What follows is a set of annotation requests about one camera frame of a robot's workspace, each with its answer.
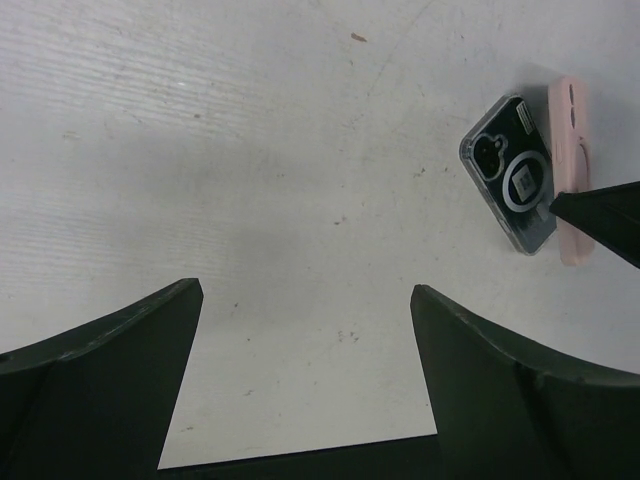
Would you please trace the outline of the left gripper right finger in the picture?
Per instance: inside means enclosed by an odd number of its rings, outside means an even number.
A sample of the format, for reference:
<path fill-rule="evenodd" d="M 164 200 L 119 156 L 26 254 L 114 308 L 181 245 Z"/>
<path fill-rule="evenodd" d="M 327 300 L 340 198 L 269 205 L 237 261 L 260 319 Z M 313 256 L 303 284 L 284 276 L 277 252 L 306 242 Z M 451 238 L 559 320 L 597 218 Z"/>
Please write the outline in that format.
<path fill-rule="evenodd" d="M 446 478 L 638 478 L 638 375 L 553 350 L 427 285 L 410 308 Z"/>

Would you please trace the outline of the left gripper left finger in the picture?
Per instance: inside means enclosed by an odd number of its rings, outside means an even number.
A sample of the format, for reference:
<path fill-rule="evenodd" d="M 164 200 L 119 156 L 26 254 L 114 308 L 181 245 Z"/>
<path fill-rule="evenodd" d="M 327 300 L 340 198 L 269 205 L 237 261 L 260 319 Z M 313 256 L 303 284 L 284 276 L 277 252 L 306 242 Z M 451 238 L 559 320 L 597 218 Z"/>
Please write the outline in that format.
<path fill-rule="evenodd" d="M 202 304 L 181 279 L 2 354 L 2 478 L 156 478 Z"/>

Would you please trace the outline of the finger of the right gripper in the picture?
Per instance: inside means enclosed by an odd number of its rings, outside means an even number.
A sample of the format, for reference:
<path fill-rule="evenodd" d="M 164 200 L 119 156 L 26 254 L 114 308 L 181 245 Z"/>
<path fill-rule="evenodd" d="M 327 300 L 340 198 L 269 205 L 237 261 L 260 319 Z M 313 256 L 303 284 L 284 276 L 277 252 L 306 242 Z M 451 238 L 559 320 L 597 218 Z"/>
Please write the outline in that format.
<path fill-rule="evenodd" d="M 561 193 L 551 203 L 558 219 L 563 264 L 584 263 L 599 243 L 637 267 L 639 265 L 639 184 L 637 182 Z"/>

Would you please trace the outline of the phone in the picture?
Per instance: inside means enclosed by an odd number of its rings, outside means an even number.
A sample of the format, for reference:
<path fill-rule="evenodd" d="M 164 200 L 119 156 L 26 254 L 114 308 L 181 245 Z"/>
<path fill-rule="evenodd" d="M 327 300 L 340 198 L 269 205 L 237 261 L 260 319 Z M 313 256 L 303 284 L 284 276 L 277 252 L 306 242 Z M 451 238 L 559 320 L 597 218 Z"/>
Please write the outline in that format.
<path fill-rule="evenodd" d="M 551 157 L 555 197 L 591 189 L 587 87 L 576 77 L 564 76 L 548 88 Z M 561 261 L 584 264 L 594 240 L 556 214 Z"/>

